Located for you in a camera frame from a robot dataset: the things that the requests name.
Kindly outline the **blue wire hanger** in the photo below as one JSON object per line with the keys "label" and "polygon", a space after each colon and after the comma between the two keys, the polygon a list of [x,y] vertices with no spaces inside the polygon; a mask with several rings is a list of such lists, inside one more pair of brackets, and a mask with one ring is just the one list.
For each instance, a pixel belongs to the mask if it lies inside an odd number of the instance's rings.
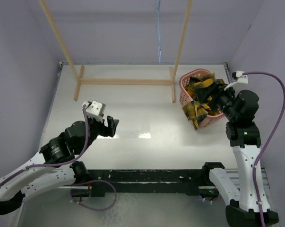
{"label": "blue wire hanger", "polygon": [[155,1],[155,17],[156,17],[156,32],[157,32],[157,52],[158,52],[158,62],[162,64],[162,48],[161,48],[161,31],[160,31],[160,9],[161,0]]}

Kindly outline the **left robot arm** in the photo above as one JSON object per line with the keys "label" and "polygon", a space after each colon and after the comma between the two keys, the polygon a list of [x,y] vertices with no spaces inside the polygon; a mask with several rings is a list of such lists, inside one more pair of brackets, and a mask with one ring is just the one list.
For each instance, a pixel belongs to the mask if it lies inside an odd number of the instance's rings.
{"label": "left robot arm", "polygon": [[114,137],[119,120],[85,116],[67,127],[26,163],[0,178],[0,215],[17,210],[32,197],[65,185],[84,185],[88,171],[79,158],[98,136]]}

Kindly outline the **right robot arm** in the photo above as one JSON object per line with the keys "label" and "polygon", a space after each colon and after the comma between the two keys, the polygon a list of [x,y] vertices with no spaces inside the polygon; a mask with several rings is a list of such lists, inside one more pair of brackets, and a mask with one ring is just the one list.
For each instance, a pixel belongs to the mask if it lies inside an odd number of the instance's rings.
{"label": "right robot arm", "polygon": [[269,227],[279,222],[271,209],[263,184],[260,164],[261,138],[253,121],[259,108],[259,97],[250,90],[235,90],[227,84],[213,82],[196,89],[200,103],[220,110],[228,119],[226,135],[233,150],[239,176],[237,188],[222,167],[211,167],[201,173],[206,185],[214,184],[223,198],[225,215],[231,227]]}

